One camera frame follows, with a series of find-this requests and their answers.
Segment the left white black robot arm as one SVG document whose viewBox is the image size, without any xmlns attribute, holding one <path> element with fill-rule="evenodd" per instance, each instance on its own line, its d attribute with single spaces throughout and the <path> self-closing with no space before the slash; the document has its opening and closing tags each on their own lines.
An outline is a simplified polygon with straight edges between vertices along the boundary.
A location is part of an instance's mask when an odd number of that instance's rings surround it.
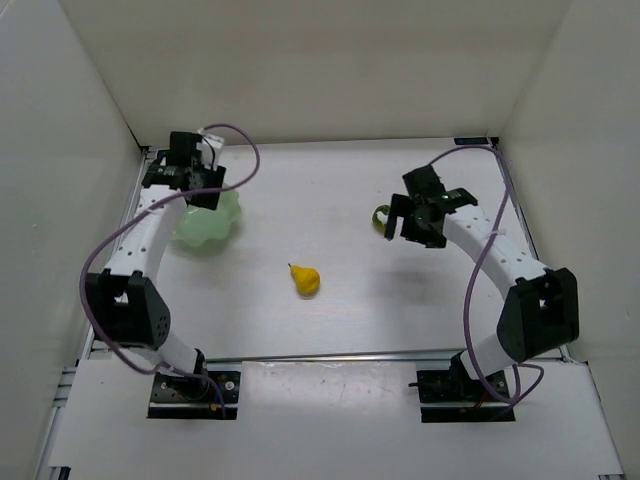
<svg viewBox="0 0 640 480">
<path fill-rule="evenodd" d="M 226 168 L 193 159 L 152 164 L 141 182 L 133 218 L 90 254 L 79 285 L 96 337 L 133 370 L 198 382 L 204 356 L 179 339 L 156 287 L 174 229 L 191 205 L 214 210 Z"/>
</svg>

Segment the yellow fake pear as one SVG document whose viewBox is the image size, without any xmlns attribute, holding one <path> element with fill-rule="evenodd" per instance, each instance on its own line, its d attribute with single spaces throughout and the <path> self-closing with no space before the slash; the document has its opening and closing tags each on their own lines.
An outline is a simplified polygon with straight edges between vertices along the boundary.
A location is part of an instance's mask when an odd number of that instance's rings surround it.
<svg viewBox="0 0 640 480">
<path fill-rule="evenodd" d="M 295 289 L 301 297 L 313 297 L 318 293 L 321 276 L 316 269 L 295 264 L 289 264 L 288 267 Z"/>
</svg>

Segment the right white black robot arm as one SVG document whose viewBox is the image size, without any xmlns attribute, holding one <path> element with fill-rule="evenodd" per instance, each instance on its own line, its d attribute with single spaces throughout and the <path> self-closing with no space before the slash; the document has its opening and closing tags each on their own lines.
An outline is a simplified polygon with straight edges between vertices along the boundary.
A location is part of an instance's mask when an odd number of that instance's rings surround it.
<svg viewBox="0 0 640 480">
<path fill-rule="evenodd" d="M 474 262 L 472 277 L 482 272 L 500 293 L 504 304 L 495 332 L 482 341 L 471 339 L 471 290 L 463 304 L 466 349 L 452 360 L 456 372 L 473 381 L 576 340 L 579 301 L 575 275 L 567 268 L 553 270 L 524 253 L 498 233 L 478 201 L 459 188 L 421 200 L 395 194 L 391 198 L 385 237 L 400 236 L 427 248 L 459 247 Z"/>
</svg>

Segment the green peeled fake lime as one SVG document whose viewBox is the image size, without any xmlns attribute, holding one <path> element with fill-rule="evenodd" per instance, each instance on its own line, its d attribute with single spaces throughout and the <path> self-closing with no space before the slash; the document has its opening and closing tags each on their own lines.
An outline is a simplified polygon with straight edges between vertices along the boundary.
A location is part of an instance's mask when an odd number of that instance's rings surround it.
<svg viewBox="0 0 640 480">
<path fill-rule="evenodd" d="M 372 225 L 374 229 L 382 236 L 384 236 L 386 232 L 389 213 L 389 205 L 380 205 L 374 210 L 372 214 Z"/>
</svg>

